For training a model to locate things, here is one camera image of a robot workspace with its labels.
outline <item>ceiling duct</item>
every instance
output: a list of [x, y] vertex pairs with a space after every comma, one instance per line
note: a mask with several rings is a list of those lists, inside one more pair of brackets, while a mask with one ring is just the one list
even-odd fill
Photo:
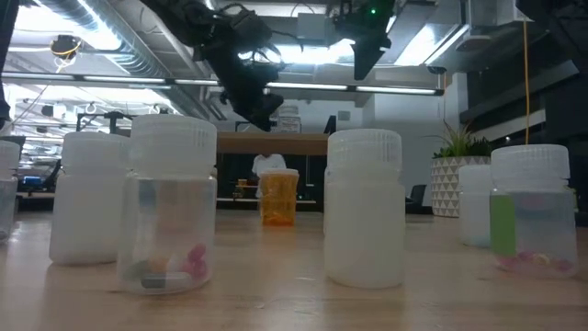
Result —
[[[88, 32], [104, 30], [122, 42], [118, 49], [124, 55], [108, 58], [132, 76], [168, 77], [170, 72], [153, 55], [135, 31], [120, 17], [107, 0], [36, 0], [61, 17], [77, 23]], [[179, 86], [155, 91], [168, 98], [187, 116], [209, 119], [209, 113], [200, 100], [195, 100]]]

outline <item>green label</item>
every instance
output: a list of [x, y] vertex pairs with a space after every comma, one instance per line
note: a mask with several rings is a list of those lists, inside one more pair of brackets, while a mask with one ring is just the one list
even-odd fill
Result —
[[490, 236], [494, 254], [516, 256], [515, 204], [509, 196], [490, 198]]

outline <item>green plant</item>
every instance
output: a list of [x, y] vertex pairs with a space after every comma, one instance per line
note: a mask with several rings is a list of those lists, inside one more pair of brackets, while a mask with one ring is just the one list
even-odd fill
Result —
[[439, 150], [439, 153], [433, 153], [433, 158], [444, 157], [461, 157], [461, 156], [490, 156], [492, 147], [486, 138], [472, 137], [469, 131], [469, 125], [461, 130], [454, 130], [445, 121], [447, 132], [443, 136], [434, 136], [440, 138], [446, 144]]

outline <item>wooden tabletop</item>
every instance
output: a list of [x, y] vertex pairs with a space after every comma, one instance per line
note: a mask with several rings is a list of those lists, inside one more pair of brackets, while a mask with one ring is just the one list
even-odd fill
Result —
[[453, 219], [407, 225], [403, 286], [365, 291], [324, 276], [322, 216], [260, 229], [254, 211], [219, 211], [216, 269], [197, 291], [119, 292], [114, 264], [65, 268], [48, 259], [48, 214], [23, 214], [0, 248], [0, 330], [588, 330], [588, 231], [581, 271], [532, 280], [458, 243]]

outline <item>person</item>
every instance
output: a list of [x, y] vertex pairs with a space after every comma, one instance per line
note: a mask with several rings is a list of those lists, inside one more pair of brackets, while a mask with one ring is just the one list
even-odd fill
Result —
[[[267, 169], [286, 169], [284, 156], [280, 154], [260, 154], [254, 159], [254, 166], [251, 172], [254, 173], [254, 179], [259, 182], [259, 176]], [[260, 187], [257, 187], [255, 196], [261, 198]]]

